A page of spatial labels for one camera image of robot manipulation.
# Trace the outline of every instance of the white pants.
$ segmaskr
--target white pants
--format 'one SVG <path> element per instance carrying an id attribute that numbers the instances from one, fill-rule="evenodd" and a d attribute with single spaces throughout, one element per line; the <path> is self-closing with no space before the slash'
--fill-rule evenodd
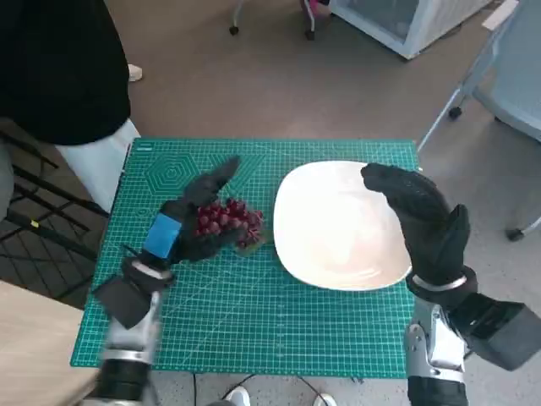
<path id="1" fill-rule="evenodd" d="M 75 175 L 100 207 L 111 212 L 126 151 L 139 132 L 130 119 L 113 135 L 89 144 L 56 145 Z"/>

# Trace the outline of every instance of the chair leg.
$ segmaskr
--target chair leg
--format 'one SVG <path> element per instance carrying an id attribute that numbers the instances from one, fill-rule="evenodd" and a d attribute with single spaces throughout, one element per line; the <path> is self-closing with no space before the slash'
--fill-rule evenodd
<path id="1" fill-rule="evenodd" d="M 312 11 L 312 7 L 310 6 L 309 0 L 303 0 L 304 1 L 304 7 L 306 8 L 306 14 L 308 15 L 310 19 L 310 29 L 307 30 L 304 34 L 306 35 L 306 39 L 308 41 L 313 41 L 315 39 L 315 17 L 314 12 Z"/>
<path id="2" fill-rule="evenodd" d="M 47 182 L 46 180 L 43 180 L 42 178 L 39 178 L 35 176 L 33 173 L 30 173 L 28 171 L 25 171 L 22 167 L 18 167 L 17 165 L 13 165 L 14 168 L 14 174 L 16 176 L 19 176 L 20 178 L 26 179 L 29 182 L 35 184 L 36 186 L 39 186 L 40 188 L 46 189 L 50 191 L 51 193 L 58 195 L 60 197 L 63 197 L 65 200 L 70 201 L 74 203 L 75 205 L 81 206 L 85 208 L 88 211 L 92 211 L 93 213 L 108 218 L 109 214 L 104 211 L 101 207 L 99 207 L 96 203 L 93 201 L 80 199 L 79 197 L 72 195 L 71 193 L 65 191 L 64 189 L 60 189 L 58 186 L 51 184 Z"/>
<path id="3" fill-rule="evenodd" d="M 537 227 L 541 225 L 541 216 L 539 216 L 534 222 L 532 222 L 529 226 L 526 228 L 520 229 L 520 228 L 513 228 L 505 231 L 505 235 L 510 241 L 520 241 L 524 237 L 526 237 L 528 234 L 530 234 L 533 230 L 535 230 Z"/>
<path id="4" fill-rule="evenodd" d="M 56 231 L 51 230 L 50 228 L 44 227 L 40 223 L 36 222 L 35 220 L 32 220 L 31 218 L 27 216 L 24 216 L 16 211 L 8 209 L 8 213 L 6 214 L 5 219 L 8 222 L 15 224 L 16 226 L 19 226 L 21 228 L 24 228 L 25 230 L 31 231 L 32 233 L 40 237 L 43 237 L 44 239 L 48 239 L 49 241 L 52 241 L 53 243 L 60 245 L 66 250 L 71 250 L 90 261 L 96 261 L 97 254 L 93 250 L 90 250 L 86 248 L 85 246 L 64 237 L 60 233 L 57 233 Z"/>
<path id="5" fill-rule="evenodd" d="M 2 139 L 5 142 L 8 142 L 9 144 L 15 145 L 16 147 L 20 148 L 22 151 L 36 157 L 40 161 L 49 164 L 50 166 L 54 167 L 55 169 L 58 169 L 58 165 L 51 161 L 46 156 L 43 156 L 37 148 L 35 148 L 33 145 L 27 144 L 21 140 L 17 140 L 14 137 L 7 135 L 3 131 L 0 131 L 0 139 Z"/>
<path id="6" fill-rule="evenodd" d="M 459 87 L 457 87 L 455 89 L 455 91 L 453 92 L 453 94 L 449 98 L 449 101 L 447 102 L 447 104 L 445 104 L 445 107 L 443 107 L 440 114 L 438 115 L 438 117 L 436 118 L 434 123 L 432 124 L 432 127 L 430 127 L 429 132 L 424 135 L 424 137 L 421 140 L 419 146 L 417 147 L 417 152 L 420 152 L 423 149 L 423 147 L 425 146 L 425 144 L 427 142 L 429 142 L 430 137 L 432 136 L 432 134 L 436 131 L 436 129 L 440 125 L 440 122 L 443 119 L 443 117 L 445 117 L 445 115 L 447 115 L 447 113 L 450 111 L 451 106 L 455 102 L 455 99 L 460 95 L 461 91 L 462 91 L 461 86 L 459 86 Z"/>
<path id="7" fill-rule="evenodd" d="M 67 222 L 71 222 L 75 226 L 79 227 L 81 230 L 85 232 L 89 232 L 90 229 L 86 227 L 82 222 L 79 222 L 78 220 L 75 220 L 73 217 L 71 217 L 69 214 L 64 213 L 62 210 L 60 210 L 58 207 L 53 205 L 53 203 L 48 202 L 47 200 L 41 198 L 40 196 L 36 195 L 35 193 L 32 193 L 27 188 L 24 188 L 20 184 L 14 184 L 14 190 L 18 193 L 20 193 L 23 197 L 26 199 L 32 200 L 36 204 L 46 208 L 47 210 L 52 211 L 57 216 L 63 218 Z"/>
<path id="8" fill-rule="evenodd" d="M 240 17 L 240 11 L 243 8 L 244 0 L 237 1 L 237 7 L 235 7 L 235 12 L 233 13 L 233 25 L 229 27 L 229 33 L 232 36 L 238 34 L 238 18 Z"/>

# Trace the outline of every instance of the shoe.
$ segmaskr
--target shoe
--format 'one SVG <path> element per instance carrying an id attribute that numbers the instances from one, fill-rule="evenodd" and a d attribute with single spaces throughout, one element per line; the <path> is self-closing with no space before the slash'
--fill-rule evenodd
<path id="1" fill-rule="evenodd" d="M 337 406 L 336 400 L 329 393 L 321 393 L 321 397 L 316 396 L 313 406 Z"/>
<path id="2" fill-rule="evenodd" d="M 235 406 L 250 406 L 250 395 L 243 387 L 236 387 L 230 391 L 226 396 L 226 400 L 234 403 Z"/>
<path id="3" fill-rule="evenodd" d="M 141 69 L 139 66 L 135 66 L 129 63 L 128 69 L 130 82 L 137 82 L 138 80 L 143 79 L 143 69 Z"/>

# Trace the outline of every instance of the metal wrist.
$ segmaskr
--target metal wrist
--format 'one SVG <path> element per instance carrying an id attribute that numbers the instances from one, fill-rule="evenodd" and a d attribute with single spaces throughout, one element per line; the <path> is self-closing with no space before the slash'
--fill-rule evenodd
<path id="1" fill-rule="evenodd" d="M 466 345 L 438 304 L 416 299 L 404 346 L 408 376 L 463 382 Z"/>

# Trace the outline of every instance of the bunch of grapes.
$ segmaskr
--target bunch of grapes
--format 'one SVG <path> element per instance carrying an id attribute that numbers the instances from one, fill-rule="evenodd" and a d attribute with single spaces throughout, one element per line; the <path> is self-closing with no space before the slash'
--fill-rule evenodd
<path id="1" fill-rule="evenodd" d="M 260 210 L 250 211 L 242 200 L 229 198 L 223 206 L 216 200 L 209 206 L 198 209 L 198 229 L 196 236 L 215 234 L 222 231 L 242 227 L 245 235 L 236 243 L 239 249 L 257 244 L 261 239 L 263 213 Z"/>

